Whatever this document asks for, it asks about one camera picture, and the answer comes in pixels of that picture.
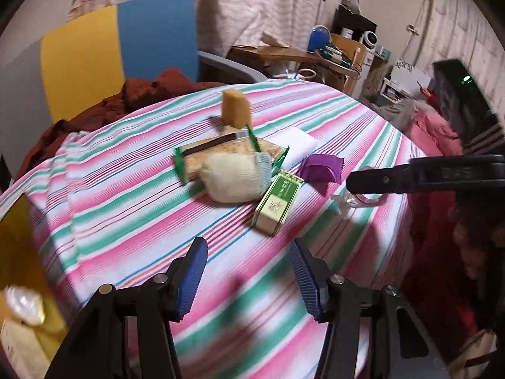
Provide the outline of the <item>green white small box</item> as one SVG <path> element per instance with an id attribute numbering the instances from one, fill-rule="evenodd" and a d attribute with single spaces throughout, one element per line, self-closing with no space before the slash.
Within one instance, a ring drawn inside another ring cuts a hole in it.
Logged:
<path id="1" fill-rule="evenodd" d="M 254 210 L 252 227 L 264 234 L 276 235 L 303 183 L 302 178 L 281 169 Z"/>

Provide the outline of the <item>purple paper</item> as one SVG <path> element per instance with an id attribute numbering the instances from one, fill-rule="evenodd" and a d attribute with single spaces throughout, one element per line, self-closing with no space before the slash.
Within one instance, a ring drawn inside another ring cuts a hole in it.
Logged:
<path id="1" fill-rule="evenodd" d="M 296 175 L 309 183 L 342 183 L 344 159 L 334 155 L 311 154 L 304 158 Z"/>

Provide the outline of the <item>white gauze bandage roll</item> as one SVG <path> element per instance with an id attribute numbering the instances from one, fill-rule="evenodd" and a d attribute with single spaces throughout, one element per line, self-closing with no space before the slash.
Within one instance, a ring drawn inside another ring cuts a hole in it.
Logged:
<path id="1" fill-rule="evenodd" d="M 262 198 L 271 183 L 271 169 L 267 152 L 213 153 L 201 164 L 199 178 L 212 200 L 241 204 Z"/>

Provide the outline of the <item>white plastic bundle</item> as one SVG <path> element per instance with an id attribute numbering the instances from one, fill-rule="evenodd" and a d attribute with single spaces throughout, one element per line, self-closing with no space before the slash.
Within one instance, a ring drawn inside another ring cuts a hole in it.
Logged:
<path id="1" fill-rule="evenodd" d="M 3 295 L 10 311 L 29 326 L 40 326 L 45 322 L 42 296 L 25 286 L 6 286 Z"/>

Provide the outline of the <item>gold ointment box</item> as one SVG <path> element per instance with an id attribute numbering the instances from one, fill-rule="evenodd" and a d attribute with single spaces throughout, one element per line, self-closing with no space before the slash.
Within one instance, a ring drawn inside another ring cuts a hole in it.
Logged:
<path id="1" fill-rule="evenodd" d="M 1 329 L 1 344 L 19 378 L 45 377 L 50 361 L 31 328 L 5 319 Z"/>

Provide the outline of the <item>pink patterned curtain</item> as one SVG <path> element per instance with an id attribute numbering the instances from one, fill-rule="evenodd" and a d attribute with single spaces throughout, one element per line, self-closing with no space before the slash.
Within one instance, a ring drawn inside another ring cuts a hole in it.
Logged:
<path id="1" fill-rule="evenodd" d="M 129 0 L 73 0 L 70 19 Z M 504 112 L 504 20 L 491 0 L 360 0 L 382 45 L 431 73 L 457 58 L 470 70 L 494 112 Z M 265 41 L 306 48 L 312 28 L 329 26 L 340 0 L 194 0 L 199 48 L 226 56 L 235 45 Z"/>

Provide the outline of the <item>cotton swab packet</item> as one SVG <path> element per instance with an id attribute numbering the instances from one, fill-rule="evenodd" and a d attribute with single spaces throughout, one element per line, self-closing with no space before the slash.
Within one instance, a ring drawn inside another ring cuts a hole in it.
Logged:
<path id="1" fill-rule="evenodd" d="M 266 152 L 272 162 L 272 175 L 275 175 L 281 169 L 288 151 L 288 147 L 278 146 L 257 137 L 249 127 L 237 129 L 225 126 L 219 136 L 175 148 L 175 172 L 185 185 L 199 177 L 201 165 L 210 154 L 251 155 L 255 152 Z"/>

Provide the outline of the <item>gold metal tray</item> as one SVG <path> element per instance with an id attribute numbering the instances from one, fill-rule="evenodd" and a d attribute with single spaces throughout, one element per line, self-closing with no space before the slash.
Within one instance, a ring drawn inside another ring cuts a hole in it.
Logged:
<path id="1" fill-rule="evenodd" d="M 23 195 L 15 201 L 1 220 L 1 290 L 6 286 L 25 286 L 38 292 L 44 302 L 45 322 L 31 327 L 18 319 L 1 295 L 1 329 L 9 319 L 31 328 L 50 363 L 68 332 L 68 325 L 58 308 L 56 297 L 46 278 L 33 241 L 30 210 L 33 205 Z M 11 367 L 1 344 L 1 376 L 19 378 Z"/>

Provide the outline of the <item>striped pink green tablecloth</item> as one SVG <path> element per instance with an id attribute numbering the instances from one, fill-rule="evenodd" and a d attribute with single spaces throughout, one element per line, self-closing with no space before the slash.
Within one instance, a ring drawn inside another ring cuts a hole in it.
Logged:
<path id="1" fill-rule="evenodd" d="M 45 280 L 72 311 L 102 284 L 141 284 L 204 237 L 197 296 L 172 328 L 182 374 L 308 378 L 324 327 L 306 312 L 288 244 L 300 239 L 361 286 L 397 283 L 411 262 L 409 201 L 354 209 L 337 203 L 342 185 L 305 184 L 278 233 L 260 233 L 253 204 L 218 204 L 175 172 L 177 147 L 219 132 L 221 102 L 211 88 L 78 135 L 7 190 L 1 221 L 28 231 Z"/>

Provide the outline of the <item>wooden desk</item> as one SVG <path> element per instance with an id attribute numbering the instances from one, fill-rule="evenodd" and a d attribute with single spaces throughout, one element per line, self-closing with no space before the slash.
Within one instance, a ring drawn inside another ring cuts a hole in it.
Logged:
<path id="1" fill-rule="evenodd" d="M 317 53 L 269 45 L 258 48 L 234 46 L 228 58 L 272 78 L 294 77 L 297 71 L 312 69 L 316 72 L 314 81 L 334 87 L 352 97 L 357 82 L 364 78 L 362 66 L 367 49 L 357 41 L 333 33 L 330 43 L 352 61 L 349 68 L 343 67 L 341 63 L 332 63 Z"/>

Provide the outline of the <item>white flat pad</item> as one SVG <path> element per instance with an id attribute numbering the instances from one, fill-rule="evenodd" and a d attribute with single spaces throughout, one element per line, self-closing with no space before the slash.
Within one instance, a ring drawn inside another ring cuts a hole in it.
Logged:
<path id="1" fill-rule="evenodd" d="M 299 128 L 285 128 L 269 138 L 272 144 L 288 148 L 288 153 L 282 163 L 284 170 L 290 170 L 300 163 L 305 157 L 314 152 L 318 141 Z"/>

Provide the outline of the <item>blue kettle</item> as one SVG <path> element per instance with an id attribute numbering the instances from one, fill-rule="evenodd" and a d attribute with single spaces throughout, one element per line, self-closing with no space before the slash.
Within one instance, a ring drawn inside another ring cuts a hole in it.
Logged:
<path id="1" fill-rule="evenodd" d="M 307 51 L 315 52 L 323 49 L 331 41 L 330 30 L 324 25 L 316 25 L 310 34 Z"/>

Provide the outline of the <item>yellow sponge block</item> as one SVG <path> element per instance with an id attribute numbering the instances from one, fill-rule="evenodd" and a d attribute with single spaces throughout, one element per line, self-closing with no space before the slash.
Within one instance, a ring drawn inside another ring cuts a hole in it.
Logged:
<path id="1" fill-rule="evenodd" d="M 221 116 L 223 123 L 233 128 L 253 126 L 251 104 L 246 95 L 236 89 L 223 91 Z"/>

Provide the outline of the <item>dark red garment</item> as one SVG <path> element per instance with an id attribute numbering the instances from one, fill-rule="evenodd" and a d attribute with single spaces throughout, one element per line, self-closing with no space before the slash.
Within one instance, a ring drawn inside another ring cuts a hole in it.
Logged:
<path id="1" fill-rule="evenodd" d="M 15 179 L 19 180 L 43 161 L 54 157 L 72 133 L 93 132 L 148 105 L 221 85 L 221 82 L 214 81 L 192 82 L 176 68 L 166 69 L 154 80 L 127 79 L 120 93 L 103 99 L 69 121 L 61 119 L 46 129 L 25 155 Z"/>

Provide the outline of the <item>grey yellow blue chair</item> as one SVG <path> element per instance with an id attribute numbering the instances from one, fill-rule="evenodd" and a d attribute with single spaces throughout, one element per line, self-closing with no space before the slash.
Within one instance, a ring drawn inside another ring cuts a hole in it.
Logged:
<path id="1" fill-rule="evenodd" d="M 176 68 L 190 81 L 209 67 L 255 83 L 255 69 L 197 47 L 193 0 L 131 0 L 72 20 L 1 67 L 1 154 L 11 174 L 55 122 L 122 88 Z"/>

